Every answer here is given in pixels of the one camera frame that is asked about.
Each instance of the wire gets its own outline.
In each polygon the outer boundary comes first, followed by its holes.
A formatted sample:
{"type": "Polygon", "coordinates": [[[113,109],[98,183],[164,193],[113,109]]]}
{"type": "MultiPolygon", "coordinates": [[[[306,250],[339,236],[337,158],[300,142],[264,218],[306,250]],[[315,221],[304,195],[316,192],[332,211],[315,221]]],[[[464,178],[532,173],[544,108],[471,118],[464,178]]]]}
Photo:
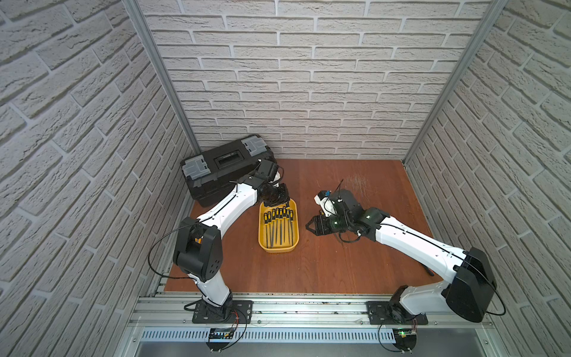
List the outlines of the wire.
{"type": "Polygon", "coordinates": [[[379,325],[379,329],[377,330],[377,338],[379,339],[379,344],[381,345],[382,348],[384,348],[385,350],[389,351],[389,352],[396,352],[396,353],[401,353],[401,350],[395,351],[395,350],[389,350],[388,348],[386,348],[385,346],[383,346],[383,343],[381,342],[381,327],[383,325],[379,325]]]}
{"type": "Polygon", "coordinates": [[[415,316],[411,317],[410,319],[406,319],[405,321],[414,320],[414,319],[416,319],[416,317],[419,316],[420,314],[416,314],[415,316]]]}
{"type": "Polygon", "coordinates": [[[234,333],[236,332],[236,329],[238,328],[238,323],[240,322],[240,318],[238,317],[238,313],[236,312],[236,310],[234,310],[234,314],[236,315],[236,319],[234,319],[234,322],[232,322],[232,326],[230,326],[230,332],[227,333],[224,337],[228,337],[230,336],[230,334],[232,334],[233,336],[234,333]]]}
{"type": "Polygon", "coordinates": [[[248,318],[246,317],[246,315],[244,315],[244,313],[241,312],[240,310],[234,310],[234,312],[236,312],[236,311],[239,312],[239,313],[241,313],[242,316],[244,316],[244,320],[246,321],[246,324],[244,325],[244,331],[242,331],[242,334],[240,335],[240,337],[238,337],[238,339],[237,339],[236,341],[232,342],[232,344],[229,344],[229,345],[227,345],[226,347],[221,348],[221,349],[220,349],[220,352],[222,352],[222,351],[224,351],[224,350],[227,350],[227,349],[229,349],[230,347],[234,346],[234,345],[236,344],[236,342],[238,342],[238,341],[244,336],[244,334],[246,333],[246,329],[248,328],[248,318]]]}
{"type": "Polygon", "coordinates": [[[338,237],[339,240],[342,241],[343,243],[355,243],[355,242],[358,242],[359,239],[361,239],[361,237],[358,236],[357,239],[354,239],[354,240],[345,240],[345,239],[341,238],[341,233],[337,233],[337,237],[338,237]]]}
{"type": "Polygon", "coordinates": [[[202,301],[202,299],[197,300],[197,301],[193,301],[193,302],[191,302],[190,304],[184,305],[182,308],[185,309],[186,311],[196,311],[195,308],[188,308],[188,307],[189,307],[190,305],[197,304],[197,303],[199,303],[199,302],[201,302],[201,301],[202,301]]]}
{"type": "Polygon", "coordinates": [[[343,183],[343,180],[344,180],[344,179],[341,179],[341,182],[339,182],[339,185],[337,185],[337,188],[335,189],[335,191],[333,191],[333,193],[330,193],[329,196],[327,196],[327,199],[325,200],[325,202],[323,203],[323,209],[324,209],[325,211],[327,211],[327,213],[332,214],[332,215],[334,215],[334,216],[336,216],[336,214],[334,214],[333,212],[330,212],[327,208],[325,208],[325,204],[327,203],[327,201],[331,201],[331,200],[329,199],[329,197],[331,197],[332,194],[334,194],[335,192],[337,192],[338,189],[341,188],[341,184],[343,183]]]}
{"type": "Polygon", "coordinates": [[[393,228],[396,228],[396,229],[401,230],[401,231],[403,231],[403,232],[407,232],[408,234],[412,234],[413,236],[415,236],[415,237],[417,237],[417,238],[420,238],[420,239],[424,240],[425,242],[428,242],[428,243],[430,243],[430,244],[432,244],[432,245],[434,245],[434,246],[440,248],[442,251],[444,251],[444,252],[446,252],[446,253],[449,253],[449,254],[455,256],[456,258],[462,260],[464,263],[466,263],[466,264],[468,264],[469,266],[471,266],[478,274],[480,274],[480,276],[486,281],[486,283],[487,283],[488,285],[490,285],[490,287],[491,287],[492,290],[494,291],[494,294],[496,294],[496,296],[498,297],[498,299],[499,299],[500,302],[501,302],[502,307],[504,308],[504,311],[503,311],[503,312],[499,312],[499,313],[498,313],[498,312],[486,311],[486,313],[487,313],[487,314],[490,314],[490,315],[495,315],[495,316],[504,316],[504,315],[505,315],[505,313],[507,312],[507,309],[506,309],[506,307],[505,307],[504,300],[501,298],[500,294],[498,294],[498,292],[497,292],[497,290],[496,290],[496,287],[488,280],[488,278],[486,278],[486,276],[484,275],[484,273],[482,273],[480,270],[478,270],[478,268],[476,268],[474,265],[470,264],[470,263],[467,262],[465,259],[463,259],[463,258],[457,256],[456,254],[454,254],[454,253],[452,253],[452,252],[450,252],[450,251],[447,251],[446,249],[440,247],[438,244],[435,244],[435,243],[431,242],[430,240],[424,239],[423,237],[419,236],[418,234],[414,234],[413,232],[410,232],[410,231],[405,231],[404,229],[402,229],[402,228],[400,228],[400,227],[397,227],[397,226],[393,226],[392,224],[381,223],[380,225],[381,225],[381,226],[393,227],[393,228]]]}
{"type": "Polygon", "coordinates": [[[284,170],[283,167],[281,167],[281,166],[278,165],[278,169],[281,169],[281,170],[282,170],[282,174],[280,175],[280,178],[279,178],[279,179],[277,179],[277,180],[274,181],[274,182],[270,182],[270,183],[269,183],[270,186],[273,186],[273,185],[275,185],[275,184],[277,184],[277,183],[280,183],[280,182],[283,180],[284,175],[286,174],[286,171],[284,170]]]}
{"type": "Polygon", "coordinates": [[[159,272],[158,272],[157,270],[155,270],[155,269],[152,267],[152,265],[151,265],[151,252],[152,252],[153,248],[154,248],[157,244],[159,244],[159,242],[160,242],[161,240],[163,240],[166,236],[168,236],[168,235],[170,235],[171,233],[176,232],[176,231],[178,231],[178,230],[180,230],[180,229],[192,227],[192,226],[194,226],[195,224],[198,224],[198,223],[200,223],[200,222],[195,222],[195,223],[193,223],[193,224],[189,224],[188,226],[183,226],[183,227],[178,227],[177,229],[173,229],[172,231],[170,231],[170,232],[168,232],[167,234],[165,234],[164,236],[162,236],[159,240],[157,240],[157,241],[155,242],[155,244],[153,244],[153,245],[151,246],[151,248],[148,250],[148,254],[147,254],[147,264],[148,264],[148,267],[153,271],[153,273],[157,274],[157,275],[160,276],[161,278],[169,278],[169,279],[192,279],[190,276],[169,276],[169,275],[163,275],[163,274],[159,273],[159,272]]]}

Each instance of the aluminum frame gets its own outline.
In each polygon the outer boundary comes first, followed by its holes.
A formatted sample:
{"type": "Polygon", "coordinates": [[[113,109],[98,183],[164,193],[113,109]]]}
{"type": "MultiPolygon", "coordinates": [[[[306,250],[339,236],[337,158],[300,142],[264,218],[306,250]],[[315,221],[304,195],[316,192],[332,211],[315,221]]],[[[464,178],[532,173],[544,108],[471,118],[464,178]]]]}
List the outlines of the aluminum frame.
{"type": "MultiPolygon", "coordinates": [[[[192,199],[190,193],[187,191],[186,195],[184,196],[183,202],[180,205],[180,210],[178,215],[176,216],[175,224],[172,227],[172,229],[178,228],[180,221],[184,217],[190,216],[190,212],[194,207],[194,203],[195,201],[192,199]]],[[[175,243],[176,243],[176,232],[171,233],[170,236],[168,236],[164,240],[164,243],[162,243],[164,245],[163,254],[160,256],[159,263],[155,267],[155,269],[157,271],[162,272],[162,274],[168,275],[171,270],[172,267],[171,257],[172,257],[172,252],[174,251],[175,243]]],[[[166,283],[166,278],[161,278],[159,275],[153,274],[151,278],[151,283],[148,286],[146,296],[154,296],[157,293],[157,291],[162,289],[161,287],[164,287],[165,283],[166,283]]]]}
{"type": "Polygon", "coordinates": [[[488,8],[486,9],[486,13],[482,17],[482,20],[478,24],[478,27],[470,37],[470,41],[466,44],[464,52],[460,55],[458,62],[452,69],[452,73],[448,80],[444,84],[444,87],[440,91],[440,94],[436,98],[434,105],[432,106],[430,112],[427,115],[426,120],[424,121],[423,125],[420,127],[419,133],[416,135],[415,139],[413,140],[410,149],[408,149],[407,154],[403,159],[403,165],[406,167],[409,162],[414,157],[414,154],[419,149],[420,144],[424,140],[424,137],[428,133],[428,130],[432,127],[432,123],[446,104],[448,97],[454,92],[454,89],[458,85],[458,82],[464,76],[464,73],[468,70],[468,67],[474,60],[476,53],[484,43],[484,40],[490,33],[492,27],[500,17],[502,10],[504,9],[505,5],[508,3],[509,0],[492,0],[488,8]]]}
{"type": "Polygon", "coordinates": [[[148,58],[155,67],[156,76],[159,78],[160,84],[163,85],[164,92],[167,95],[168,101],[171,102],[176,119],[179,121],[180,126],[192,147],[192,152],[194,155],[200,154],[202,152],[200,144],[198,143],[198,140],[192,131],[192,127],[188,122],[182,103],[176,94],[175,87],[172,84],[172,79],[168,74],[167,67],[164,65],[163,58],[159,53],[159,47],[156,45],[151,29],[145,20],[139,3],[137,0],[123,0],[123,3],[125,4],[125,9],[129,14],[129,18],[133,22],[135,30],[139,34],[143,47],[147,50],[148,58]]]}
{"type": "MultiPolygon", "coordinates": [[[[140,298],[135,305],[131,319],[123,334],[115,356],[135,355],[146,328],[152,327],[221,327],[231,324],[192,324],[193,312],[182,307],[201,297],[200,293],[157,294],[154,298],[140,298]]],[[[390,295],[332,295],[332,294],[234,294],[235,299],[254,301],[251,327],[272,331],[351,331],[370,332],[366,301],[388,301],[390,295]]],[[[419,331],[427,328],[474,328],[486,357],[507,356],[492,321],[488,316],[482,323],[472,323],[456,314],[427,314],[428,325],[418,326],[419,331]]],[[[402,328],[402,325],[385,325],[385,328],[402,328]]],[[[266,342],[283,343],[275,339],[266,342]]],[[[367,343],[355,340],[352,343],[367,343]]]]}

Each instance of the toolbox handle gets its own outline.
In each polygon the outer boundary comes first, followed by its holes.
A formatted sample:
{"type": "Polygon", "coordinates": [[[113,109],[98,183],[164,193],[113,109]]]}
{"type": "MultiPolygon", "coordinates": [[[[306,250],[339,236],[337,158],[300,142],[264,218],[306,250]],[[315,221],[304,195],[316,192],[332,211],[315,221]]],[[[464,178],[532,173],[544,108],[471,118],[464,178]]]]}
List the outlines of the toolbox handle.
{"type": "Polygon", "coordinates": [[[244,158],[242,157],[240,150],[235,150],[235,151],[232,151],[231,153],[227,153],[227,154],[224,154],[224,155],[221,155],[221,156],[215,158],[214,162],[216,163],[216,166],[218,166],[219,169],[223,169],[226,166],[229,166],[235,162],[241,161],[242,159],[244,159],[244,158]]]}

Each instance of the black toolbox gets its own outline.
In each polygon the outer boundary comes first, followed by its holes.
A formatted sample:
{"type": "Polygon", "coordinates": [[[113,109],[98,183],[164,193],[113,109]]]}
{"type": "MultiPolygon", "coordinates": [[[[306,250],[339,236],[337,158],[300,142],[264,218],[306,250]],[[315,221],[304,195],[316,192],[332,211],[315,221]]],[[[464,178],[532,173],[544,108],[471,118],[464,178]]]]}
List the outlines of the black toolbox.
{"type": "Polygon", "coordinates": [[[235,181],[255,170],[261,159],[275,161],[274,153],[264,139],[252,134],[184,159],[181,165],[192,198],[208,207],[228,195],[235,181]]]}

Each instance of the slotted cable tray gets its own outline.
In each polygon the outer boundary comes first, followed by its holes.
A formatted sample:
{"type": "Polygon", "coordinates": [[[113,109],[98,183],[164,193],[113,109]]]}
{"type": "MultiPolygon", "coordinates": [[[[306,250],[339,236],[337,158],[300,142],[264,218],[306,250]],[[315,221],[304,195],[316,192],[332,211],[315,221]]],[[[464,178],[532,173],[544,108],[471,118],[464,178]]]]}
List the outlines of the slotted cable tray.
{"type": "MultiPolygon", "coordinates": [[[[208,342],[210,327],[146,327],[141,342],[208,342]]],[[[238,328],[236,340],[244,328],[238,328]]],[[[394,343],[391,328],[296,328],[296,327],[256,327],[248,326],[239,342],[265,343],[394,343]]]]}

